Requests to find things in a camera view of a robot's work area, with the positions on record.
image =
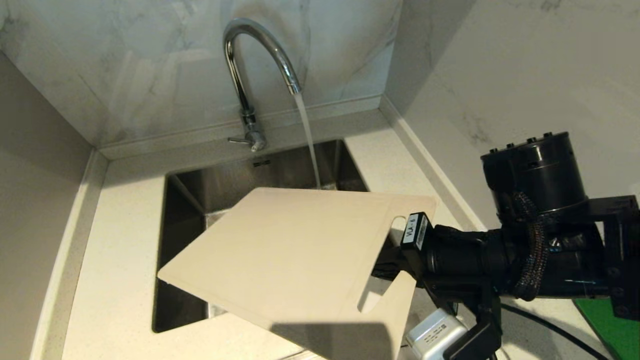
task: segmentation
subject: green mat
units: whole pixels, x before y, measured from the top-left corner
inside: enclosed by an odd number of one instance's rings
[[[609,299],[574,302],[616,359],[640,359],[640,322],[614,317]]]

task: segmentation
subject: faucet spout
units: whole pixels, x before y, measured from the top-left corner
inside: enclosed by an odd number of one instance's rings
[[[282,77],[284,78],[291,95],[300,93],[302,88],[300,87],[296,73],[293,71],[293,66],[291,65],[291,61],[289,61],[289,57],[287,57],[287,54],[284,52],[276,38],[273,37],[273,35],[265,29],[264,26],[253,20],[245,18],[238,18],[229,22],[223,36],[225,56],[227,58],[229,71],[231,72],[231,78],[234,82],[234,87],[236,88],[236,94],[238,95],[238,99],[240,100],[240,105],[242,107],[240,110],[240,116],[243,120],[245,138],[247,140],[255,138],[259,139],[259,146],[255,146],[256,144],[252,143],[252,150],[257,151],[266,146],[266,140],[264,135],[262,135],[259,130],[256,130],[257,126],[254,126],[254,124],[257,123],[255,119],[255,110],[246,96],[246,91],[244,90],[244,85],[236,64],[234,39],[240,34],[250,35],[254,39],[258,40],[258,42],[260,42],[260,44],[269,51],[271,57],[276,61],[278,69],[280,69],[280,73],[282,73]]]

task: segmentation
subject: cutting board handle hole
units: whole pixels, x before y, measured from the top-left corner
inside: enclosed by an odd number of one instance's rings
[[[398,246],[400,246],[405,227],[406,217],[394,217],[387,234],[387,239],[380,249],[371,276],[369,280],[367,280],[367,285],[364,287],[364,290],[362,290],[360,300],[358,301],[359,312],[366,314],[373,310],[396,278],[398,269],[386,263],[386,261],[393,258],[395,252],[399,250]]]

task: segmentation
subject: stainless steel sink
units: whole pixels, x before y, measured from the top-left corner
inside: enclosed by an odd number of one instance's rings
[[[316,144],[315,150],[322,189],[367,191],[343,141]],[[308,147],[223,163],[167,178],[158,269],[254,188],[316,187]],[[152,328],[155,332],[224,313],[215,304],[208,304],[160,280],[156,280],[154,301]]]

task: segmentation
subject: wall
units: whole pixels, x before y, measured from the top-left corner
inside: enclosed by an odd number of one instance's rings
[[[590,197],[640,195],[640,3],[405,0],[385,95],[487,226],[480,155],[569,131]]]
[[[98,147],[234,122],[222,49],[234,17],[287,51],[308,106],[382,94],[401,0],[0,0],[0,49]],[[238,38],[258,115],[291,110],[278,69]]]
[[[0,53],[0,359],[27,359],[89,145]]]

